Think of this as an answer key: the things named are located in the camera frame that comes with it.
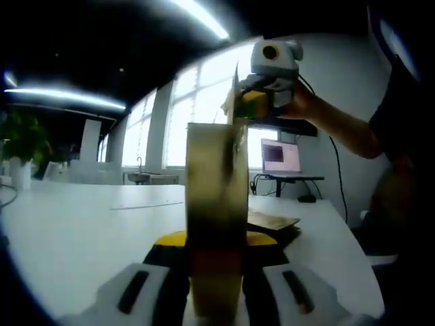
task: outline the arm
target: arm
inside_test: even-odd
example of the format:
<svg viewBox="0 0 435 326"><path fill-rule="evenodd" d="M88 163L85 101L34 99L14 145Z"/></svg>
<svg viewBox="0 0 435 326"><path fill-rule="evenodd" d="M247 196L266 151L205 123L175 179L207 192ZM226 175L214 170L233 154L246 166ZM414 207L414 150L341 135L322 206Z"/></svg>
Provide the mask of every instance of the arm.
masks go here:
<svg viewBox="0 0 435 326"><path fill-rule="evenodd" d="M302 84L296 86L295 97L287 108L284 118L308 120L363 158L376 158L382 153L367 122L340 111L311 94Z"/></svg>

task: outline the faucet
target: faucet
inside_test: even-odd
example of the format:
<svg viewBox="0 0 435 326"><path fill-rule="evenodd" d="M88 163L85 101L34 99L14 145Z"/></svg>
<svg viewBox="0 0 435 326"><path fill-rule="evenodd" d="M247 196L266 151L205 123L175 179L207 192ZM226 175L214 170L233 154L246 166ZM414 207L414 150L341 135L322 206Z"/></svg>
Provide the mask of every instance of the faucet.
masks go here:
<svg viewBox="0 0 435 326"><path fill-rule="evenodd" d="M141 165L139 165L139 174L142 172L142 158L140 156L137 157L136 162L137 161L141 161Z"/></svg>

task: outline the green plant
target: green plant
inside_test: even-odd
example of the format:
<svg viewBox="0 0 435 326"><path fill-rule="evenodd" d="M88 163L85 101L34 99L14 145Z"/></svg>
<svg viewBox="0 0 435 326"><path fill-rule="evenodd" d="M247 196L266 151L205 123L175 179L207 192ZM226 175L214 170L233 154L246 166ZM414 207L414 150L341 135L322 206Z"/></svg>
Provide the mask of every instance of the green plant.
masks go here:
<svg viewBox="0 0 435 326"><path fill-rule="evenodd" d="M23 163L33 160L40 164L51 151L46 129L30 113L17 110L10 112L0 128L0 136L4 141L5 159L16 156Z"/></svg>

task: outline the laptop screen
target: laptop screen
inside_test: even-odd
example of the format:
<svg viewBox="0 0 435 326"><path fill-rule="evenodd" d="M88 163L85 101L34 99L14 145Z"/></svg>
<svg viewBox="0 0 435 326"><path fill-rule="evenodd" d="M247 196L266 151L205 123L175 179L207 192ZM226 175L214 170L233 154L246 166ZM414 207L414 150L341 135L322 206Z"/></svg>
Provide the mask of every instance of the laptop screen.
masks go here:
<svg viewBox="0 0 435 326"><path fill-rule="evenodd" d="M261 150L264 172L300 172L297 145L262 139Z"/></svg>

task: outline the window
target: window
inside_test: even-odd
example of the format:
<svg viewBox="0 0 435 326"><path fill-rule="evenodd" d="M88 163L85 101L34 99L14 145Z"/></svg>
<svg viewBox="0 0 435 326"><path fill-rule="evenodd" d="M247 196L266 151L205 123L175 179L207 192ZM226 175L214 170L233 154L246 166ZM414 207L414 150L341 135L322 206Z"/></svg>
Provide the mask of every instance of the window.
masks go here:
<svg viewBox="0 0 435 326"><path fill-rule="evenodd" d="M240 80L251 73L251 53L255 42L256 40L249 41L220 52L178 75L168 111L163 160L165 167L185 166L189 122L226 123L226 116L220 106L231 89L237 63ZM261 138L277 140L278 132L249 129L250 168L262 167Z"/></svg>
<svg viewBox="0 0 435 326"><path fill-rule="evenodd" d="M142 158L142 164L145 164L148 132L155 99L156 90L145 96L131 109L124 138L122 166L138 166L139 156Z"/></svg>
<svg viewBox="0 0 435 326"><path fill-rule="evenodd" d="M107 141L109 140L109 134L106 134L106 137L100 142L98 146L98 162L106 162L106 153L107 153Z"/></svg>

